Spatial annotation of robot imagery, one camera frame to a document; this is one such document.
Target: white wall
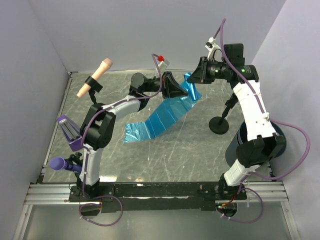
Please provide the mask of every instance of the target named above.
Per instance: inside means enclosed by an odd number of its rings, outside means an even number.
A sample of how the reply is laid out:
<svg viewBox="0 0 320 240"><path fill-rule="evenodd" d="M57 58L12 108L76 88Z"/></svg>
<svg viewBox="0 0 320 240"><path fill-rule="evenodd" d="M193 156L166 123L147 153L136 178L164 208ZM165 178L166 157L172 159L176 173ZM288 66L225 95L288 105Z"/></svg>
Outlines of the white wall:
<svg viewBox="0 0 320 240"><path fill-rule="evenodd" d="M270 116L302 127L311 139L305 162L284 178L303 240L319 239L320 233L319 10L318 0L287 0L253 61ZM293 166L306 146L302 134L284 131L288 148L273 161L278 174Z"/></svg>
<svg viewBox="0 0 320 240"><path fill-rule="evenodd" d="M27 0L0 3L0 238L40 174L68 73Z"/></svg>
<svg viewBox="0 0 320 240"><path fill-rule="evenodd" d="M227 18L225 43L244 43L251 63L285 0L29 0L68 71L195 69L206 41Z"/></svg>

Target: black mount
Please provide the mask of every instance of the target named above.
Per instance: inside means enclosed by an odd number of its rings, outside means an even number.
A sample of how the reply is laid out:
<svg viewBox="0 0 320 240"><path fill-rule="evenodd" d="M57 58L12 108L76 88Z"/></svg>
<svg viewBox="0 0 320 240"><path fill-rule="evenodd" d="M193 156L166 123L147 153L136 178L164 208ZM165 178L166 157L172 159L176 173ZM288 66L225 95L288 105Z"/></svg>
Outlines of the black mount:
<svg viewBox="0 0 320 240"><path fill-rule="evenodd" d="M147 78L140 72L137 72L131 77L130 95L140 94L144 92L157 92L160 88L159 77ZM177 98L188 96L188 92L182 89L175 80L171 71L165 71L162 75L162 97Z"/></svg>
<svg viewBox="0 0 320 240"><path fill-rule="evenodd" d="M85 119L82 123L82 126L80 128L80 134L83 135L86 127L88 126L90 120L92 117L102 110L103 103L96 103L93 104L87 115L85 116ZM91 124L87 135L85 137L84 143L89 144L93 147L93 150L104 148L108 145L108 143L111 140L114 126L116 122L116 115L114 115L112 112L104 111L100 113L93 123Z"/></svg>
<svg viewBox="0 0 320 240"><path fill-rule="evenodd" d="M95 79L93 79L91 76L89 76L84 82L91 87L88 91L90 99L93 102L93 104L96 104L97 99L95 97L95 94L96 92L99 93L101 91L101 89L103 88L102 85L98 83Z"/></svg>
<svg viewBox="0 0 320 240"><path fill-rule="evenodd" d="M215 134L225 134L229 130L229 123L225 119L230 111L238 102L237 96L233 93L229 100L225 102L226 108L224 109L222 116L215 116L211 118L209 122L209 128Z"/></svg>

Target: round black base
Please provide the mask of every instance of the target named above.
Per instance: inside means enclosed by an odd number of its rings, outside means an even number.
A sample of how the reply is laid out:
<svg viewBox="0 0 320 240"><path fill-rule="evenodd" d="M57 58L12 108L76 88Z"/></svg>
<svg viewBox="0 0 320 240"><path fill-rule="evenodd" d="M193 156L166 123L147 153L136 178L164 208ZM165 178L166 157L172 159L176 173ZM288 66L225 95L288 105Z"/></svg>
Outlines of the round black base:
<svg viewBox="0 0 320 240"><path fill-rule="evenodd" d="M229 123L227 120L223 119L222 123L218 125L218 122L220 121L220 116L215 116L214 118L211 118L209 121L209 128L212 132L215 134L225 134L229 130Z"/></svg>

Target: shiny blue fabric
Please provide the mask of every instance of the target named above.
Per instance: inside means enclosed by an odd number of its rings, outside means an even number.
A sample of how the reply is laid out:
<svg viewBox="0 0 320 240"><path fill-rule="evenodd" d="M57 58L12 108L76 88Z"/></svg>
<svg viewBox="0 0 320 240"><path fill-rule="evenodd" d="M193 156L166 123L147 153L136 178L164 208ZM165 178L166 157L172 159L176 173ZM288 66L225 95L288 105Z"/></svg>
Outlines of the shiny blue fabric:
<svg viewBox="0 0 320 240"><path fill-rule="evenodd" d="M125 125L125 143L150 140L158 137L187 112L201 98L194 83L188 83L191 73L184 74L184 81L180 85L189 95L183 97L166 98L144 122L134 122Z"/></svg>

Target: cable tie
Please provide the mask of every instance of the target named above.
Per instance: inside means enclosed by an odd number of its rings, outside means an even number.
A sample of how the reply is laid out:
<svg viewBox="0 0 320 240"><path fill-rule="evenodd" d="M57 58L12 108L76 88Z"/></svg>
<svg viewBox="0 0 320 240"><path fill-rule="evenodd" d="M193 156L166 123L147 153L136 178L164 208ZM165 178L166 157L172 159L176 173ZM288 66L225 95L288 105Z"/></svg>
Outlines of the cable tie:
<svg viewBox="0 0 320 240"><path fill-rule="evenodd" d="M268 112L262 113L262 118L268 120L269 119L269 113Z"/></svg>

